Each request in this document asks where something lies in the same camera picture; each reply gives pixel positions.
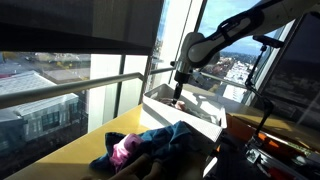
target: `metal pole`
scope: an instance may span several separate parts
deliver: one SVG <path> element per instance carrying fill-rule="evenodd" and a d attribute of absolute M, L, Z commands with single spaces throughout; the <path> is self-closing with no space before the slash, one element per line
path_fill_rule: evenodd
<path fill-rule="evenodd" d="M 60 96 L 68 93 L 73 93 L 77 91 L 82 91 L 90 88 L 95 88 L 99 86 L 105 86 L 113 83 L 127 81 L 135 78 L 143 80 L 143 75 L 141 73 L 130 73 L 107 78 L 66 83 L 45 88 L 5 94 L 0 96 L 0 109 L 28 102 L 38 101 L 46 98 L 51 98 L 55 96 Z"/>

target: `table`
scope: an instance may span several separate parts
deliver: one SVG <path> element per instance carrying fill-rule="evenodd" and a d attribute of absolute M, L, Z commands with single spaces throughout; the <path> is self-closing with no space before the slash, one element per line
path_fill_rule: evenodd
<path fill-rule="evenodd" d="M 142 133 L 148 130 L 139 123 L 141 107 L 142 105 L 135 107 L 93 132 L 80 137 L 52 154 L 27 166 L 7 179 L 79 180 L 88 175 L 92 175 L 95 178 L 106 179 L 110 175 L 93 171 L 89 169 L 88 165 L 92 160 L 106 153 L 104 143 L 104 135 L 106 132 L 128 134 Z"/>

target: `white tray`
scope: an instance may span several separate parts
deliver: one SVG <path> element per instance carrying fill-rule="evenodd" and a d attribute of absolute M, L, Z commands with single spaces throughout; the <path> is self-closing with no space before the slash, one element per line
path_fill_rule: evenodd
<path fill-rule="evenodd" d="M 167 84 L 162 84 L 146 92 L 143 96 L 140 124 L 150 129 L 157 129 L 170 126 L 181 120 L 193 126 L 212 141 L 217 142 L 223 128 L 227 127 L 224 107 L 220 103 L 210 100 L 208 96 L 183 90 L 179 100 L 184 101 L 187 108 L 213 117 L 211 119 L 214 122 L 206 121 L 159 102 L 160 98 L 172 98 L 173 93 L 174 89 Z"/>

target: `robotic arm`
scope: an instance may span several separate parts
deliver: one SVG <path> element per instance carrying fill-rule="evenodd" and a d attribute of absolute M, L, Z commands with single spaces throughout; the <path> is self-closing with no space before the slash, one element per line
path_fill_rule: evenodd
<path fill-rule="evenodd" d="M 197 32 L 189 33 L 176 64 L 174 79 L 177 85 L 172 103 L 179 99 L 192 69 L 208 64 L 214 54 L 223 48 L 243 37 L 275 30 L 305 13 L 317 11 L 319 6 L 319 0 L 261 0 L 249 10 L 223 21 L 209 37 L 205 38 Z"/>

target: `fabric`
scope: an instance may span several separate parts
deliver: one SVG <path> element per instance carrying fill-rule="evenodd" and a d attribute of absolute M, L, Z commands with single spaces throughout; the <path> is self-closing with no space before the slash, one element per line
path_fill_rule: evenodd
<path fill-rule="evenodd" d="M 110 162 L 114 166 L 116 173 L 126 163 L 128 158 L 135 152 L 143 140 L 136 134 L 128 134 L 118 144 L 113 145 L 113 154 Z"/>
<path fill-rule="evenodd" d="M 173 157 L 180 155 L 183 152 L 200 152 L 201 148 L 195 146 L 197 144 L 192 134 L 192 127 L 185 122 L 177 122 L 172 126 L 161 129 L 149 130 L 139 134 L 143 142 L 135 149 L 125 164 L 120 169 L 116 169 L 111 162 L 111 157 L 114 153 L 118 153 L 113 148 L 119 143 L 125 135 L 120 133 L 106 133 L 106 149 L 105 155 L 97 158 L 90 163 L 90 167 L 96 170 L 109 171 L 116 173 L 134 162 L 142 154 L 147 153 L 152 159 L 160 159 L 168 166 L 175 166 L 175 162 L 171 161 Z"/>

